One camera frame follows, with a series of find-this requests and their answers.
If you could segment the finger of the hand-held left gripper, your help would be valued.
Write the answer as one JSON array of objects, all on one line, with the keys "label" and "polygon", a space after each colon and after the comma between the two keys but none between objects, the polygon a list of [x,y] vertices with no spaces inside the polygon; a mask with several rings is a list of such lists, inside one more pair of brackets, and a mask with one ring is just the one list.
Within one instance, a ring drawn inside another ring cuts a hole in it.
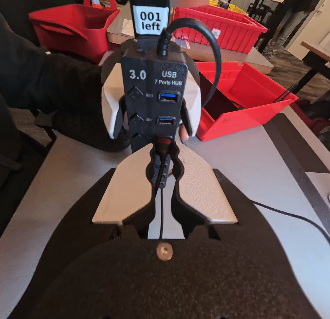
[{"label": "finger of the hand-held left gripper", "polygon": [[102,116],[105,128],[112,140],[117,139],[124,127],[127,129],[127,113],[121,63],[116,63],[102,87]]},{"label": "finger of the hand-held left gripper", "polygon": [[201,118],[201,91],[190,71],[185,84],[180,117],[188,135],[196,136]]}]

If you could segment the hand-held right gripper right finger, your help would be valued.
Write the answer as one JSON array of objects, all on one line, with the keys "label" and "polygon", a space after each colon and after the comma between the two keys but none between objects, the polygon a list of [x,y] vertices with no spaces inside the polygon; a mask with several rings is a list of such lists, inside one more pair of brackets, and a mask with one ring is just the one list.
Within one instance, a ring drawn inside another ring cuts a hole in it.
[{"label": "hand-held right gripper right finger", "polygon": [[196,226],[236,224],[238,219],[216,173],[201,156],[182,144],[171,146],[175,186],[171,213],[187,239]]}]

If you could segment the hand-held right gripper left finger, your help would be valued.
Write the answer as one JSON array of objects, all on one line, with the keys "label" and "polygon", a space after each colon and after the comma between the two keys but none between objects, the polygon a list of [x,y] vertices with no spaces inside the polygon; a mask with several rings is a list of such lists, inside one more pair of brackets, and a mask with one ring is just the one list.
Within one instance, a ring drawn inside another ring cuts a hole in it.
[{"label": "hand-held right gripper left finger", "polygon": [[156,212],[154,155],[154,145],[147,144],[117,166],[92,218],[93,224],[133,226],[141,238],[148,238]]}]

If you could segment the black usb hub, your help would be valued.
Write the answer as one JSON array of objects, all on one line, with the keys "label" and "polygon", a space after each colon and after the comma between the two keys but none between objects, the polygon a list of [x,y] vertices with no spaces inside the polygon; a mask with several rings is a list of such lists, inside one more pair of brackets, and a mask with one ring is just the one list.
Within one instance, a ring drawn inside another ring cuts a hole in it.
[{"label": "black usb hub", "polygon": [[158,138],[172,143],[188,76],[186,54],[127,51],[121,67],[132,152]]}]

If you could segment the red plastic bin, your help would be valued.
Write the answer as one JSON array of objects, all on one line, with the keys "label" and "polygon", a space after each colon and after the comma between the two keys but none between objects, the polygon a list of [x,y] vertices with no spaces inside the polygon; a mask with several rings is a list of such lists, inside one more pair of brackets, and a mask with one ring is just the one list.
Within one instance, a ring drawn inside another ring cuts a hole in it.
[{"label": "red plastic bin", "polygon": [[224,113],[216,121],[202,108],[196,136],[208,141],[267,123],[298,97],[244,62],[223,62],[217,85],[230,100],[246,109]]}]

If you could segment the person's left forearm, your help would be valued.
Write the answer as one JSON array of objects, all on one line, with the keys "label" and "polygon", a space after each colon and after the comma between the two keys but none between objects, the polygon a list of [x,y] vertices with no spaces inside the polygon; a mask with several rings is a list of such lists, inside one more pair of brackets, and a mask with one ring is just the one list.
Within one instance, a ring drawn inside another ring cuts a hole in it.
[{"label": "person's left forearm", "polygon": [[130,145],[122,128],[111,139],[101,110],[101,67],[63,54],[47,54],[15,34],[1,15],[0,91],[1,153],[20,145],[19,131],[9,108],[55,112],[52,122],[60,134],[106,152]]}]

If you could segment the person's left hand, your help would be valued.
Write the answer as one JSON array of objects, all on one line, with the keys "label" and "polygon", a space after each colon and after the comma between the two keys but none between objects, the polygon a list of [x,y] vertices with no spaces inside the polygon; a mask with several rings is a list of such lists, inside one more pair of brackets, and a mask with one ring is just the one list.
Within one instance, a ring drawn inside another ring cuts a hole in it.
[{"label": "person's left hand", "polygon": [[180,138],[182,143],[186,142],[189,139],[187,129],[185,128],[183,123],[179,124],[178,133],[179,133],[179,138]]}]

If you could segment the black divider panel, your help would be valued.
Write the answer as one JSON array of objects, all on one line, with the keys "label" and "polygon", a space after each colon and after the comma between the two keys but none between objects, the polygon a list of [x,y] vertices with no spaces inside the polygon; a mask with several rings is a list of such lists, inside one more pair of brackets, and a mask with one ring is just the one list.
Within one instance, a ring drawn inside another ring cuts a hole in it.
[{"label": "black divider panel", "polygon": [[200,76],[200,90],[201,90],[201,103],[204,110],[216,121],[224,113],[230,113],[246,109],[245,107],[230,100],[219,89],[216,89],[210,100],[206,103],[209,91],[212,87],[212,82],[208,80],[201,72]]}]

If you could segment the ribbed red bin white label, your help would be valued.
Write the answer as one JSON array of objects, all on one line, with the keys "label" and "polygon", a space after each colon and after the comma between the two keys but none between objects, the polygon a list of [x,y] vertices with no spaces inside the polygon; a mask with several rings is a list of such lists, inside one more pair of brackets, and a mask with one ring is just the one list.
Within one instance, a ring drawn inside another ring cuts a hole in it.
[{"label": "ribbed red bin white label", "polygon": [[213,33],[221,49],[249,54],[267,28],[239,12],[211,5],[194,8],[174,8],[172,20],[194,18],[204,23]]}]

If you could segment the yellow plastic bin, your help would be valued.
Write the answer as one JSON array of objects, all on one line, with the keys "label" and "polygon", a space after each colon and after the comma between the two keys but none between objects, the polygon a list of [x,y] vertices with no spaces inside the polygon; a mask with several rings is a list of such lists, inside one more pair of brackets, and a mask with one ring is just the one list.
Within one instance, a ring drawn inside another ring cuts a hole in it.
[{"label": "yellow plastic bin", "polygon": [[245,11],[243,11],[241,8],[237,7],[234,4],[230,4],[230,3],[227,3],[227,2],[220,1],[220,3],[219,3],[215,0],[209,0],[209,5],[210,6],[215,6],[215,7],[221,7],[221,8],[233,11],[233,12],[241,13],[245,16],[249,16],[249,14],[246,13]]}]

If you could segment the red bag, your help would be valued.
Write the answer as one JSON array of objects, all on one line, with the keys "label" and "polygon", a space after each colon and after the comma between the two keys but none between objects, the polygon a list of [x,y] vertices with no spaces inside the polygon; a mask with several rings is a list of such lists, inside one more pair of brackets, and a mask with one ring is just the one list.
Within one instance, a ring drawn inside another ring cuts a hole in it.
[{"label": "red bag", "polygon": [[329,127],[329,113],[326,112],[328,106],[329,104],[326,104],[323,108],[322,103],[312,104],[309,100],[299,100],[290,104],[293,111],[316,136]]}]

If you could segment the wooden desk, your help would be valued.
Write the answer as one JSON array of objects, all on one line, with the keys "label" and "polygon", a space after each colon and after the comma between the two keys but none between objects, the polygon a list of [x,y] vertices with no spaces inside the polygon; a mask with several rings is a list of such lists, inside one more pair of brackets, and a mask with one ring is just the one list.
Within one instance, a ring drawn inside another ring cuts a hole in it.
[{"label": "wooden desk", "polygon": [[308,53],[302,62],[310,67],[310,70],[297,82],[292,93],[297,94],[316,74],[320,74],[326,79],[330,79],[330,52],[320,45],[310,44],[306,41],[301,42],[301,46],[308,49]]}]

